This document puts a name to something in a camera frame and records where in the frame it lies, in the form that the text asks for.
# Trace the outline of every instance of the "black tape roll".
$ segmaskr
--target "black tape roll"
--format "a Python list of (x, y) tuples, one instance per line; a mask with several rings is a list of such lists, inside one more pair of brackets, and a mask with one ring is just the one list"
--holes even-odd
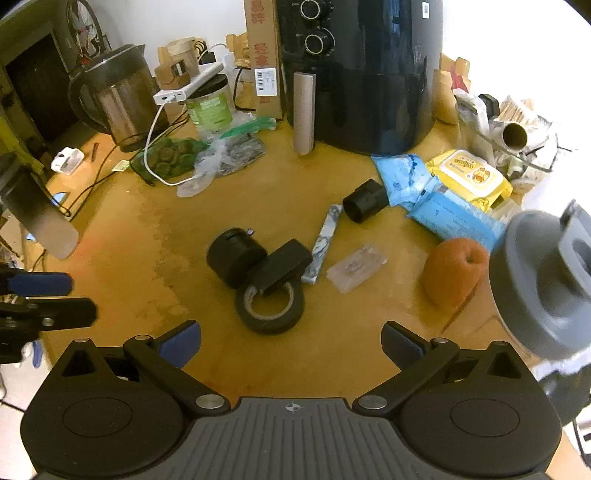
[(245, 283), (236, 292), (236, 310), (250, 330), (266, 335), (283, 333), (292, 328), (304, 313), (304, 291), (300, 279), (288, 280), (283, 287), (290, 300), (282, 312), (276, 315), (261, 315), (252, 309), (252, 299), (257, 294), (256, 287)]
[(253, 237), (241, 228), (230, 228), (207, 250), (207, 264), (230, 288), (246, 281), (246, 273), (267, 256)]
[(347, 216), (361, 223), (389, 205), (388, 193), (383, 185), (375, 180), (366, 181), (361, 187), (343, 199)]

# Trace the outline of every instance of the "air fryer knob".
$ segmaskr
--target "air fryer knob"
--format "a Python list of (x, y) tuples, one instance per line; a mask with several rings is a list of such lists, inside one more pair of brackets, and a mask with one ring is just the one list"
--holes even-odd
[(300, 14), (305, 20), (321, 20), (329, 12), (329, 6), (324, 0), (304, 0), (300, 3)]
[(333, 37), (328, 30), (316, 30), (304, 40), (306, 52), (311, 55), (322, 55), (333, 46)]

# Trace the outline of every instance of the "green jar label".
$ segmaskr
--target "green jar label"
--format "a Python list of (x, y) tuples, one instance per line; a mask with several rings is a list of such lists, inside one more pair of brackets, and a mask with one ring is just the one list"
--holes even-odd
[(223, 92), (208, 98), (188, 100), (187, 109), (195, 125), (214, 132), (232, 123), (232, 113)]

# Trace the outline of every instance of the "kettle handle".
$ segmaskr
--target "kettle handle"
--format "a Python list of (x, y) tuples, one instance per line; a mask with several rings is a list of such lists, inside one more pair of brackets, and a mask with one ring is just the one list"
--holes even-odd
[(68, 101), (70, 102), (70, 106), (76, 116), (82, 120), (86, 125), (97, 130), (99, 132), (103, 132), (104, 134), (111, 135), (110, 129), (93, 118), (90, 117), (84, 106), (82, 105), (82, 100), (80, 99), (80, 90), (85, 83), (86, 79), (86, 72), (84, 70), (79, 71), (76, 73), (74, 78), (70, 79), (70, 85), (68, 86)]

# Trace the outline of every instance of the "doorway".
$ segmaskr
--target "doorway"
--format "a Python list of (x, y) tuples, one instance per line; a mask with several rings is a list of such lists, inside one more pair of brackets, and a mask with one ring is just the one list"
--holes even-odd
[(47, 143), (78, 121), (68, 102), (70, 80), (51, 35), (10, 62), (6, 71), (24, 109)]

